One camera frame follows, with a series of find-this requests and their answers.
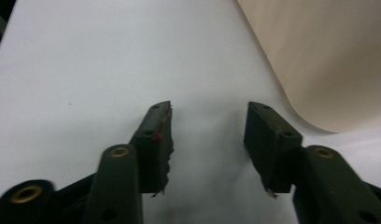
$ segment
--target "black mechanical arm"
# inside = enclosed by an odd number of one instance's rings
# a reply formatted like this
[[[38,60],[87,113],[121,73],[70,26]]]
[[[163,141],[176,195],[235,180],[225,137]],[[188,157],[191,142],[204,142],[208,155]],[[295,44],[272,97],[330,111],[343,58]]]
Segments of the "black mechanical arm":
[[[270,106],[248,104],[247,151],[269,194],[296,186],[300,223],[381,223],[381,189],[364,183],[337,151],[302,147],[302,138]]]
[[[0,198],[3,223],[142,223],[141,193],[164,191],[173,152],[170,102],[152,106],[128,145],[108,148],[94,175],[55,191],[30,180]],[[302,224],[381,223],[381,189],[362,182],[341,155],[302,147],[270,106],[249,103],[244,143],[270,195],[289,193]]]
[[[0,224],[141,224],[141,193],[164,191],[173,152],[170,102],[152,106],[127,145],[104,151],[98,170],[55,191],[30,180],[0,198]]]

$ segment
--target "bolt hole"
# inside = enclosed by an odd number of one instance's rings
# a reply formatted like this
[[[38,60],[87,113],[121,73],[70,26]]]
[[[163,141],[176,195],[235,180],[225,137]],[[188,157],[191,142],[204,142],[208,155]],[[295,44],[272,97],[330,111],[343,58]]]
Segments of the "bolt hole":
[[[28,203],[41,194],[42,188],[38,185],[30,185],[17,191],[11,201],[13,203]]]
[[[101,219],[104,221],[111,221],[115,219],[118,216],[118,213],[115,211],[115,209],[109,208],[106,209],[103,214],[101,214]]]
[[[293,136],[293,134],[290,133],[290,132],[284,132],[284,135],[287,136],[287,137],[291,137],[291,136]]]
[[[377,218],[370,212],[359,211],[359,217],[368,223],[377,223]]]
[[[333,157],[333,154],[329,150],[327,150],[325,148],[317,148],[315,151],[322,158],[329,159],[329,158]]]
[[[145,132],[145,135],[153,135],[153,131],[147,131]]]
[[[117,147],[111,151],[113,157],[124,157],[129,154],[130,150],[127,147]]]

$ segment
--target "beige paper roll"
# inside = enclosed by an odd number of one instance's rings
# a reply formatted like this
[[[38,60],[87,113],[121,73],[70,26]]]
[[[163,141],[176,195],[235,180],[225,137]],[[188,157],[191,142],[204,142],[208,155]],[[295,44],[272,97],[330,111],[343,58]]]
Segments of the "beige paper roll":
[[[381,0],[238,0],[293,108],[331,132],[381,126]]]

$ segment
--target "white surface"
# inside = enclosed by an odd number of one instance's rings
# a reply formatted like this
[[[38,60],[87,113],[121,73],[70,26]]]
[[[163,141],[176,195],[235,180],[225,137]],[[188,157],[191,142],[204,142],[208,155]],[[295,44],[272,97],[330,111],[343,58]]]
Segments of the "white surface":
[[[145,223],[297,223],[243,148],[248,101],[381,187],[381,128],[331,134],[297,117],[235,1],[19,0],[0,48],[0,195],[95,172],[165,100],[176,151],[166,194],[144,197]]]

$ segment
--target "paper roll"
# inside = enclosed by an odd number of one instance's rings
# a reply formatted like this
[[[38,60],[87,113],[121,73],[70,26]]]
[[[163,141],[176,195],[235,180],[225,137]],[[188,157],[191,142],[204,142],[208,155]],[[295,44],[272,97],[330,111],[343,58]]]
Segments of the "paper roll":
[[[238,0],[293,108],[331,132],[381,126],[381,1]]]

